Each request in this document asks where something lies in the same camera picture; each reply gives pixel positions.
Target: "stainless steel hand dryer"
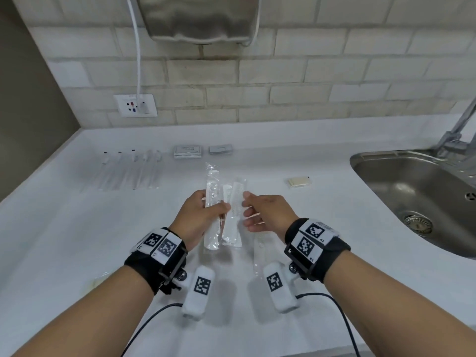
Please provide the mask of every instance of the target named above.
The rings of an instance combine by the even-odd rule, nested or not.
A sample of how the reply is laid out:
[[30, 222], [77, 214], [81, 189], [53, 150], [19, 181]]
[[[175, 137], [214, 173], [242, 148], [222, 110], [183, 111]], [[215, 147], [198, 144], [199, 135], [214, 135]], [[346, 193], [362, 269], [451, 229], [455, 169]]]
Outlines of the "stainless steel hand dryer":
[[259, 19], [260, 0], [137, 0], [154, 40], [249, 44]]

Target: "faucet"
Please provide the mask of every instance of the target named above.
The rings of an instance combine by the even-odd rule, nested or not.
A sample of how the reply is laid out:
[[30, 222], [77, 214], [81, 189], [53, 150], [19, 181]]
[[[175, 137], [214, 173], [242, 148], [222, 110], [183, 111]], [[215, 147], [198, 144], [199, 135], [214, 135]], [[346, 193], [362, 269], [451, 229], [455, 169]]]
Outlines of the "faucet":
[[448, 154], [455, 153], [457, 155], [464, 155], [465, 158], [461, 162], [468, 161], [476, 156], [476, 134], [473, 139], [467, 143], [461, 141], [461, 132], [467, 125], [471, 117], [476, 113], [476, 97], [469, 104], [469, 107], [461, 115], [461, 118], [455, 124], [451, 131], [447, 131], [432, 149], [437, 157], [446, 157]]

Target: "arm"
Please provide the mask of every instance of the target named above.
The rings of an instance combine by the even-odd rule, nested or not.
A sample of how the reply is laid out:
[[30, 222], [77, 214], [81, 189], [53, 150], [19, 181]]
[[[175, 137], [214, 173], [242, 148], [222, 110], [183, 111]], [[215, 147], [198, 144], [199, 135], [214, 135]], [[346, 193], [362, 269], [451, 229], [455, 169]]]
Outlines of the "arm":
[[[205, 208], [204, 196], [204, 190], [195, 192], [170, 225], [189, 251], [213, 220], [229, 210], [229, 204], [224, 203]], [[144, 278], [123, 266], [51, 321], [13, 357], [119, 357], [153, 297]]]
[[[298, 219], [281, 196], [244, 194], [244, 225], [273, 231], [284, 242]], [[377, 356], [473, 356], [476, 332], [422, 295], [351, 252], [330, 266], [324, 285]]]

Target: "electrical outlet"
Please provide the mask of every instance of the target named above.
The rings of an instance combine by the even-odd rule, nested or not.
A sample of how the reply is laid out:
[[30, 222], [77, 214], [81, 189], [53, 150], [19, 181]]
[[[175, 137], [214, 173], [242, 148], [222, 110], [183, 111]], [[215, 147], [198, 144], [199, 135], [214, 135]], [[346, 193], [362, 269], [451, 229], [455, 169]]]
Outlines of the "electrical outlet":
[[153, 118], [158, 116], [154, 96], [152, 94], [141, 94], [140, 96], [146, 104], [144, 106], [145, 113], [139, 112], [135, 94], [114, 95], [119, 113], [123, 118]]

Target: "sink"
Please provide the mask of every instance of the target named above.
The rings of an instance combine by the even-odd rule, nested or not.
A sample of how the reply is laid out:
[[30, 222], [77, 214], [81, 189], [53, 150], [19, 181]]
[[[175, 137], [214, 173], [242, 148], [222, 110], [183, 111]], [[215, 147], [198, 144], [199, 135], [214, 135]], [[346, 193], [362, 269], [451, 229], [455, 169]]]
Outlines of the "sink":
[[402, 223], [426, 241], [476, 259], [476, 187], [424, 152], [351, 157], [357, 175]]

